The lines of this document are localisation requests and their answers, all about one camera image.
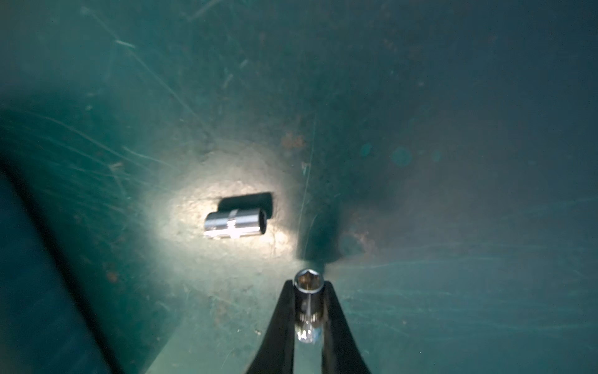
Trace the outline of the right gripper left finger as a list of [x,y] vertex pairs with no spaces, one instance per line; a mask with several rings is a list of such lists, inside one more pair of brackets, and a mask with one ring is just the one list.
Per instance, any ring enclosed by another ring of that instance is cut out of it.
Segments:
[[263,342],[247,374],[294,372],[295,295],[292,280],[283,284]]

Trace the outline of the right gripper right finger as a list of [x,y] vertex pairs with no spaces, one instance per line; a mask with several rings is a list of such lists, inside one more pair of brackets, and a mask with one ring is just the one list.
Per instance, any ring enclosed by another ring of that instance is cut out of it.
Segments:
[[330,281],[325,282],[323,301],[322,373],[370,373]]

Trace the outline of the long chrome socket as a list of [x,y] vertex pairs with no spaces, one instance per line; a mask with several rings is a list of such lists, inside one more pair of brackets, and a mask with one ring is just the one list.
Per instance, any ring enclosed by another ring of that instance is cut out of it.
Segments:
[[325,281],[317,271],[303,269],[294,277],[295,318],[297,340],[315,344],[322,336]]

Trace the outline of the translucent blue storage box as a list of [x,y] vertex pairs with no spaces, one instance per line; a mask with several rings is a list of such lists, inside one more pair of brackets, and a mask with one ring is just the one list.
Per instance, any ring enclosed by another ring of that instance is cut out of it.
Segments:
[[121,373],[48,220],[1,162],[1,371]]

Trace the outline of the short chrome socket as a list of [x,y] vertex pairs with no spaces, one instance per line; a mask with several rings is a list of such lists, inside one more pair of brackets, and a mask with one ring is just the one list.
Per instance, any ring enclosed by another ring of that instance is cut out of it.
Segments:
[[209,213],[204,222],[206,238],[244,238],[264,235],[267,228],[267,216],[262,209],[230,210]]

